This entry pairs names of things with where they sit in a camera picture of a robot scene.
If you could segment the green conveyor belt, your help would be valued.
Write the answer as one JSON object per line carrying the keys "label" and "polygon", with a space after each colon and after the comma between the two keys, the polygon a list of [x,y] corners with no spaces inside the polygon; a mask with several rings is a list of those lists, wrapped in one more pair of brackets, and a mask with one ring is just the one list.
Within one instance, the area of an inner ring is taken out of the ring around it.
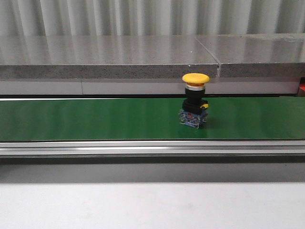
{"label": "green conveyor belt", "polygon": [[303,156],[301,97],[209,98],[202,128],[181,98],[3,99],[2,157]]}

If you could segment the grey stone counter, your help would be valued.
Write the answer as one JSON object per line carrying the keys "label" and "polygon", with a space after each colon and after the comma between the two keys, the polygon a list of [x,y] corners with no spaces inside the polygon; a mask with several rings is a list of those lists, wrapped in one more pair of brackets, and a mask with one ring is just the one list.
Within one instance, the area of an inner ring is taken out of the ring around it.
{"label": "grey stone counter", "polygon": [[182,76],[210,77],[208,95],[297,95],[303,34],[2,36],[0,93],[179,95]]}

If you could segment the white pleated curtain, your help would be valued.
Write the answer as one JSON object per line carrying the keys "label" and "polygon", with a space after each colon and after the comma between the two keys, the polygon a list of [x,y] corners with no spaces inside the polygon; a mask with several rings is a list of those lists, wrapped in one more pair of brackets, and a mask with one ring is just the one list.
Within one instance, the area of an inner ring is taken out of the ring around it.
{"label": "white pleated curtain", "polygon": [[2,36],[304,31],[302,0],[3,0],[0,3]]}

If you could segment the yellow push button conveyed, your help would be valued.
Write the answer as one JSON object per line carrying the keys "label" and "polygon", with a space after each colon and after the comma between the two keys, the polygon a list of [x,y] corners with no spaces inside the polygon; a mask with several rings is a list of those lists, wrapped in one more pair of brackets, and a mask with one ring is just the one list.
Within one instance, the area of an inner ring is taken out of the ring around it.
{"label": "yellow push button conveyed", "polygon": [[186,83],[182,108],[179,111],[180,123],[192,128],[200,129],[206,122],[209,103],[204,100],[205,84],[210,77],[203,73],[187,73],[182,77]]}

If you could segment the red plastic tray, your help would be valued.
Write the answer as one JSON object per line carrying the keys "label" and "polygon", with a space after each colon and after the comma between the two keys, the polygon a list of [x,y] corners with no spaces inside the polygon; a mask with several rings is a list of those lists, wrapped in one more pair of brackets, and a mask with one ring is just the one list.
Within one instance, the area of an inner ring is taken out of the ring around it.
{"label": "red plastic tray", "polygon": [[305,97],[305,78],[302,77],[299,84],[298,96]]}

